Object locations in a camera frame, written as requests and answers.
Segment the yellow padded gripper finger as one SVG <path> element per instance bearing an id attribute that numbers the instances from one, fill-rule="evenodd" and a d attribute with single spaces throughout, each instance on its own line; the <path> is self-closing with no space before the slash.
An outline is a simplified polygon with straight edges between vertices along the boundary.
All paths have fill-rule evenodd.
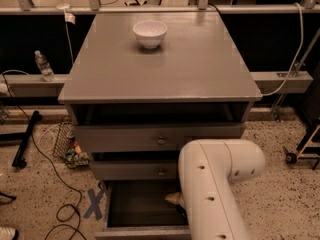
<path id="1" fill-rule="evenodd" d="M 180 192 L 167 194 L 165 200 L 175 205 L 180 205 L 181 207 L 184 206 L 184 201 Z"/>

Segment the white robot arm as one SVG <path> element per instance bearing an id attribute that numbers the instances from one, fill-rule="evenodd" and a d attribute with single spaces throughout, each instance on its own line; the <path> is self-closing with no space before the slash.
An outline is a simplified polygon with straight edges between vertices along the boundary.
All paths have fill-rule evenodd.
<path id="1" fill-rule="evenodd" d="M 259 176 L 261 148 L 248 140 L 202 139 L 180 151 L 177 203 L 186 212 L 192 240 L 251 240 L 230 185 Z"/>

